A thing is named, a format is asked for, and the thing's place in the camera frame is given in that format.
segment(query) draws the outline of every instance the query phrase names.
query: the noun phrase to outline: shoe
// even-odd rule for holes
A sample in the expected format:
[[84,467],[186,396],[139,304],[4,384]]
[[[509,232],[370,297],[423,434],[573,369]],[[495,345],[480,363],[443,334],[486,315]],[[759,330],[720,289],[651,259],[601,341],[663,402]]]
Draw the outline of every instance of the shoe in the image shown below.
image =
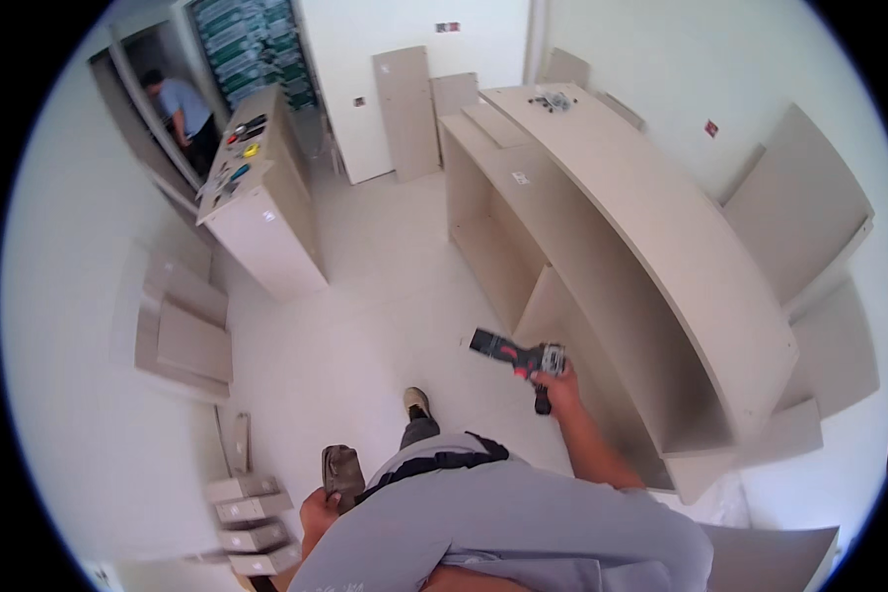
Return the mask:
[[414,419],[412,407],[420,409],[425,417],[431,417],[431,404],[428,403],[428,396],[417,386],[409,386],[404,389],[404,409],[408,412],[408,417]]

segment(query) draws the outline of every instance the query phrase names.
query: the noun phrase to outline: tool pouch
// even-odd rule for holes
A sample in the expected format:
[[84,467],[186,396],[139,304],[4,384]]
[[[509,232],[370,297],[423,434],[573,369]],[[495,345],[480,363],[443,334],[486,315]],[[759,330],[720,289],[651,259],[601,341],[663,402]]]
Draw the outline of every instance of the tool pouch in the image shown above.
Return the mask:
[[323,448],[323,488],[327,497],[336,491],[342,494],[339,515],[355,507],[355,496],[366,490],[366,479],[354,448],[344,444]]

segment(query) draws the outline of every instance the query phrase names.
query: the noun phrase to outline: black belt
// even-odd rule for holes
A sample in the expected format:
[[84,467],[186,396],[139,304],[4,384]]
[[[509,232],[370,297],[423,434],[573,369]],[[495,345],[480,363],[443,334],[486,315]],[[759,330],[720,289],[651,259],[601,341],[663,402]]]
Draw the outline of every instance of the black belt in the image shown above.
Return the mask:
[[486,452],[473,453],[456,453],[456,452],[438,452],[435,456],[427,456],[424,458],[412,458],[405,460],[401,467],[398,467],[393,473],[385,473],[374,486],[366,489],[362,493],[355,496],[355,505],[366,501],[375,491],[379,491],[385,485],[390,485],[396,481],[401,481],[415,475],[430,473],[437,469],[462,469],[473,468],[477,465],[495,462],[497,460],[507,460],[509,452],[506,448],[497,444],[493,440],[477,436],[474,432],[466,432],[481,443]]

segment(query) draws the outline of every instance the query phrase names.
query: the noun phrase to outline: power drill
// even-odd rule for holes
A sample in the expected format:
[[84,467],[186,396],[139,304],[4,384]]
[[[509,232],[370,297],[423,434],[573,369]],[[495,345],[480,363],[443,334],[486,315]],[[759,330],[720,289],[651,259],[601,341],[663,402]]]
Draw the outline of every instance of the power drill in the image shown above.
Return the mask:
[[536,390],[535,409],[538,415],[549,415],[552,405],[546,394],[546,387],[529,379],[535,370],[558,376],[565,370],[565,348],[555,343],[541,343],[535,348],[525,349],[505,337],[477,329],[471,340],[471,349],[489,358],[513,365],[513,373],[525,378]]

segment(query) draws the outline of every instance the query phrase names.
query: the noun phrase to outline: drawer box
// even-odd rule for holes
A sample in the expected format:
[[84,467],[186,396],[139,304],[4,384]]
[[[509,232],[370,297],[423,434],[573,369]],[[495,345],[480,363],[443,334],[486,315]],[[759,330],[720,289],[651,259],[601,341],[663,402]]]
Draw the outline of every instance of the drawer box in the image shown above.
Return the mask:
[[214,481],[209,484],[204,492],[207,501],[217,504],[254,495],[269,495],[279,493],[276,479],[262,475],[245,475],[231,480]]
[[244,522],[247,520],[272,518],[292,507],[293,503],[285,493],[248,497],[235,502],[215,505],[221,522]]
[[302,546],[293,543],[262,555],[231,555],[230,564],[243,576],[275,576],[296,565],[302,556]]
[[218,532],[224,551],[263,551],[286,540],[286,527],[268,524],[249,530],[221,530]]

